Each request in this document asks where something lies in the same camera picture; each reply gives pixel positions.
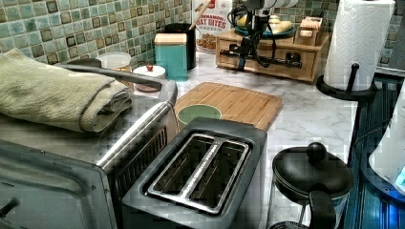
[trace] black pot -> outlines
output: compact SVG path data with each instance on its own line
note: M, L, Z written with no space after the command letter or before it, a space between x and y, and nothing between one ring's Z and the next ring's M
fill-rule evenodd
M279 191L295 203L309 204L310 229L335 227L343 211L335 208L345 203L353 186L352 171L345 162L314 142L283 150L273 159L272 167Z

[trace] jar lid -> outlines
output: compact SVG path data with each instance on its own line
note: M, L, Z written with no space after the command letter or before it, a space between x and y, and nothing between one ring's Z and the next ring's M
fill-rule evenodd
M165 72L166 72L166 70L163 67L156 66L156 65L153 66L152 71L148 71L146 66L136 68L133 71L133 73L147 75L147 76L151 76L151 77L158 77L158 78L164 78Z

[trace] stainless steel toaster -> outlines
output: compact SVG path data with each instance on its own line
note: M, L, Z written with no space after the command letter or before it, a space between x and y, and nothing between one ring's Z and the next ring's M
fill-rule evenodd
M160 89L137 95L102 133L76 133L0 115L0 228L120 228L121 199L177 134L174 81L60 65Z

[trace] paper towel roll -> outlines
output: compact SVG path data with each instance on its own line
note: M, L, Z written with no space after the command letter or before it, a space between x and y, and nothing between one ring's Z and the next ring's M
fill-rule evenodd
M352 90L370 88L393 10L391 0L340 1L324 74L328 85L346 90L352 64L357 63Z

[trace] toaster oven handle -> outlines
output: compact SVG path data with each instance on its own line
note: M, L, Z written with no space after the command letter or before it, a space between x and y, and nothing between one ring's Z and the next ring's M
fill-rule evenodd
M160 99L161 101L169 101L173 104L173 106L176 104L178 88L176 82L173 80L159 79L136 73L119 72L109 69L95 68L82 65L55 64L55 66L71 70L74 72L104 74L118 80L124 80L136 84L145 85L154 89L158 89L160 90L158 99Z

